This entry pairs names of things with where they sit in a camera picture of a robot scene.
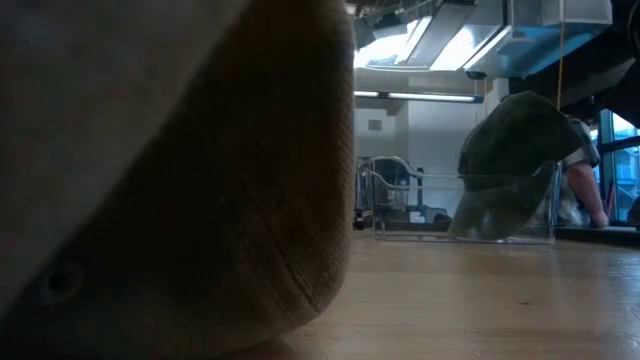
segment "wooden floor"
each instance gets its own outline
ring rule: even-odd
[[[352,254],[325,314],[237,358],[640,359],[640,252],[356,233]]]

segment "clear plastic box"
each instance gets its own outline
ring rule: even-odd
[[[394,185],[370,166],[358,191],[377,240],[553,244],[561,171],[549,162],[532,176],[412,174]]]

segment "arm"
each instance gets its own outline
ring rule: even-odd
[[[589,214],[596,225],[599,228],[609,225],[609,217],[602,207],[602,200],[598,193],[598,186],[591,166],[584,161],[569,166],[567,180],[571,189],[589,210]]]

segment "window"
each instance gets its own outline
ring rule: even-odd
[[[610,111],[602,112],[599,130],[591,132],[602,157],[595,169],[596,181],[603,197],[613,185],[612,224],[625,225],[631,205],[640,196],[640,130]]]

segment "hand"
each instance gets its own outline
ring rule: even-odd
[[[592,219],[599,229],[609,226],[609,217],[604,213],[604,211],[600,211],[595,216],[592,216]]]

